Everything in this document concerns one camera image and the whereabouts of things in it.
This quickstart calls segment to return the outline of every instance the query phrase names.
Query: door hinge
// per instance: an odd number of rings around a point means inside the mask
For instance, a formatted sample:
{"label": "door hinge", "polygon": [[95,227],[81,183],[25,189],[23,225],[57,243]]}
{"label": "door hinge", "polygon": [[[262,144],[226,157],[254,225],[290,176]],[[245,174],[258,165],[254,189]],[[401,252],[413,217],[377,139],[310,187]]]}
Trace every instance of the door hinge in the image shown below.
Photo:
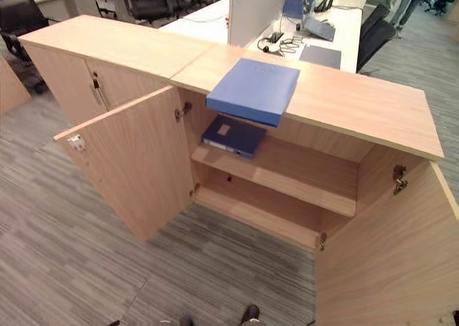
{"label": "door hinge", "polygon": [[72,147],[75,150],[78,150],[79,152],[83,152],[86,149],[86,142],[79,134],[74,135],[71,138],[68,138],[67,142],[69,143],[70,147]]}
{"label": "door hinge", "polygon": [[408,181],[403,179],[406,172],[406,166],[396,165],[394,167],[394,173],[392,174],[392,179],[394,179],[395,182],[394,195],[397,195],[401,190],[407,187]]}
{"label": "door hinge", "polygon": [[327,241],[327,233],[321,233],[321,238],[319,240],[319,245],[321,247],[321,251],[325,249],[325,242]]}
{"label": "door hinge", "polygon": [[175,121],[179,122],[181,118],[184,117],[192,108],[193,104],[185,102],[183,109],[175,109]]}
{"label": "door hinge", "polygon": [[199,188],[201,187],[200,183],[194,184],[194,188],[189,191],[189,196],[193,196],[196,192],[198,192]]}

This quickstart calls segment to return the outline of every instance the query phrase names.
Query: cabinet door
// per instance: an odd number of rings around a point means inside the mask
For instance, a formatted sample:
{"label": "cabinet door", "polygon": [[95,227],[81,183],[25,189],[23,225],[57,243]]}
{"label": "cabinet door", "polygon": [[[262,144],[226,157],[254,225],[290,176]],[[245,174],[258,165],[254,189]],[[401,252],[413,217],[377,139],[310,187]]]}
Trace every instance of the cabinet door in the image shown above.
{"label": "cabinet door", "polygon": [[98,79],[109,110],[166,86],[156,77],[126,67],[89,59],[86,63]]}
{"label": "cabinet door", "polygon": [[93,89],[84,59],[64,52],[26,45],[35,67],[60,107],[74,124],[107,111]]}
{"label": "cabinet door", "polygon": [[[165,87],[57,135],[126,226],[145,241],[193,201],[179,93]],[[84,149],[69,139],[79,135]]]}
{"label": "cabinet door", "polygon": [[436,325],[459,309],[458,206],[436,163],[410,163],[397,195],[392,171],[367,179],[390,186],[318,251],[318,325]]}

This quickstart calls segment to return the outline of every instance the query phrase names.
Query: dark blue box file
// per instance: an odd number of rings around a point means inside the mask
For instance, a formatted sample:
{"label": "dark blue box file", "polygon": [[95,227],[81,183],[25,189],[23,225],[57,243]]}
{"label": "dark blue box file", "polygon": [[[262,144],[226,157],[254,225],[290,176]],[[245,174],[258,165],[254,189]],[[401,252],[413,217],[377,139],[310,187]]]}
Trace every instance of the dark blue box file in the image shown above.
{"label": "dark blue box file", "polygon": [[274,127],[279,126],[300,71],[240,59],[207,95],[207,107]]}
{"label": "dark blue box file", "polygon": [[202,134],[202,142],[251,159],[265,134],[266,129],[219,115]]}

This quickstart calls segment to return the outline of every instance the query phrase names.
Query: metal handle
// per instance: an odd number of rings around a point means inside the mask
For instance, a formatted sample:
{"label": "metal handle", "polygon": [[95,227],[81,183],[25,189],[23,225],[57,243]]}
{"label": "metal handle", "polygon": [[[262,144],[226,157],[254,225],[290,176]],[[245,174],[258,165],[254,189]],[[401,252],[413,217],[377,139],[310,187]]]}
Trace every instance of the metal handle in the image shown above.
{"label": "metal handle", "polygon": [[91,92],[94,95],[94,99],[96,102],[98,102],[99,105],[102,105],[102,102],[100,101],[99,94],[95,91],[94,85],[89,84],[89,88],[91,89]]}
{"label": "metal handle", "polygon": [[108,102],[108,99],[105,97],[105,94],[103,93],[103,90],[102,90],[102,85],[100,83],[99,83],[99,88],[97,89],[97,91],[99,92],[99,96],[100,98],[102,98],[102,101],[105,104],[105,107],[107,108],[107,110],[110,110],[111,105]]}

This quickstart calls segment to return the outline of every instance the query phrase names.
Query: black shoe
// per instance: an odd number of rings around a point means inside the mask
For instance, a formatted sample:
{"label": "black shoe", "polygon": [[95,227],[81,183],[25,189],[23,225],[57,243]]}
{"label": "black shoe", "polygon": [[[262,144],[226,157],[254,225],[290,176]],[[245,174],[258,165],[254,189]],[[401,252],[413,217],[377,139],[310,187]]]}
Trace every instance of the black shoe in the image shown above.
{"label": "black shoe", "polygon": [[246,321],[249,321],[251,319],[258,319],[259,317],[260,317],[260,308],[258,308],[258,306],[255,306],[255,305],[249,305],[246,308],[244,315],[242,316],[241,325]]}
{"label": "black shoe", "polygon": [[180,319],[180,326],[194,326],[193,318],[189,315],[184,315]]}

